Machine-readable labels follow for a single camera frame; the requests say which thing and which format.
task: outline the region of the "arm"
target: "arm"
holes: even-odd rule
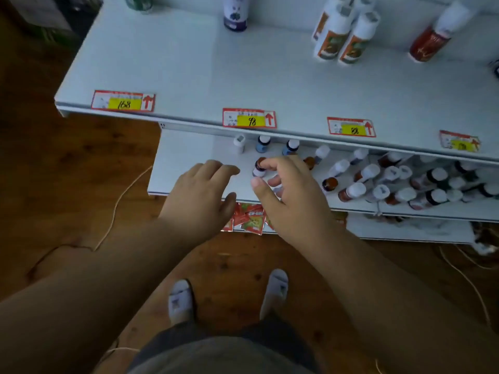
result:
[[[296,156],[267,159],[279,202],[252,180],[276,232],[318,270],[388,372],[493,372],[499,338],[339,226],[309,169]]]
[[[216,161],[182,175],[157,220],[0,304],[0,372],[89,373],[159,283],[234,214],[220,199],[239,169]]]

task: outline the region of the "brown floor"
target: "brown floor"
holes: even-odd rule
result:
[[[32,278],[28,276],[34,263],[55,246],[96,245],[109,226],[118,195],[154,160],[160,131],[153,123],[59,116],[53,95],[69,63],[70,55],[64,50],[26,44],[1,82],[0,298],[92,254],[86,249],[60,248]],[[148,177],[144,176],[123,198],[116,229],[133,227],[159,213],[163,199],[147,195]],[[476,294],[441,260],[434,246],[393,242],[372,245],[483,322]],[[476,283],[497,330],[499,270],[475,267],[452,246],[445,250]],[[256,322],[266,279],[276,267],[286,270],[290,277],[283,317],[313,346],[321,364],[337,373],[377,372],[373,357],[363,349],[321,276],[277,236],[221,233],[196,248],[130,322],[120,336],[120,346],[140,348],[169,326],[168,289],[179,278],[191,281],[199,320],[206,328],[234,331]],[[132,352],[115,352],[97,373],[124,372],[132,357]]]

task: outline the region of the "person's right hand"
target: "person's right hand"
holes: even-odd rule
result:
[[[278,172],[268,185],[260,177],[253,177],[251,185],[279,236],[298,250],[330,243],[335,222],[325,195],[303,160],[297,155],[281,156],[267,158],[260,166]],[[282,201],[270,188],[280,184],[284,188]]]

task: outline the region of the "white slipper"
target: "white slipper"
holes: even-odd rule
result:
[[[272,270],[272,273],[268,278],[264,301],[260,308],[260,320],[263,320],[270,311],[275,310],[284,304],[288,288],[289,283],[286,272],[282,269]]]
[[[168,296],[168,315],[172,325],[194,319],[192,290],[187,280],[173,285]]]

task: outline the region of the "pants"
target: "pants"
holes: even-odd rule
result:
[[[290,324],[283,321],[273,312],[259,323],[242,329],[234,336],[265,346],[288,358],[296,365],[301,365],[312,372],[319,373],[312,350],[298,336]],[[203,331],[193,320],[180,323],[158,333],[147,343],[137,353],[128,371],[159,353],[209,337],[210,335]]]

